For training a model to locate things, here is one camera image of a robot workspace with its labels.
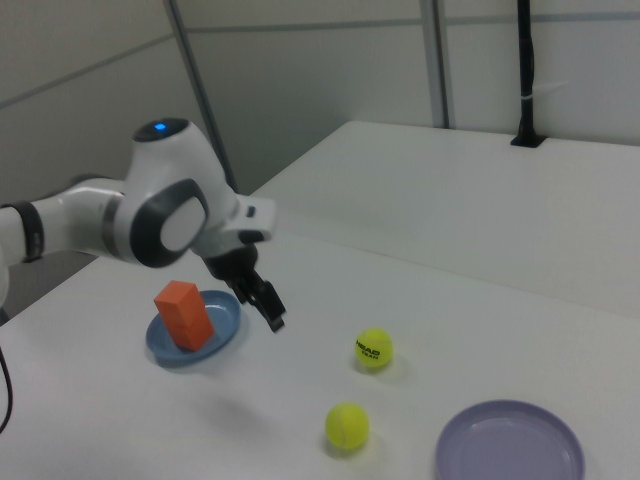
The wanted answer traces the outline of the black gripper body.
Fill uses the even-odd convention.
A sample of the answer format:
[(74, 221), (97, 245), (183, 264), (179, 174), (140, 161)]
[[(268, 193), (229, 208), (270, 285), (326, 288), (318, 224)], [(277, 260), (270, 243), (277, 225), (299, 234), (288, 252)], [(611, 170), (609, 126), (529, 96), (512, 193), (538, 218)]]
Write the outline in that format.
[(252, 285), (259, 277), (255, 270), (257, 260), (257, 248), (248, 245), (215, 258), (207, 258), (206, 267), (215, 279), (228, 285)]

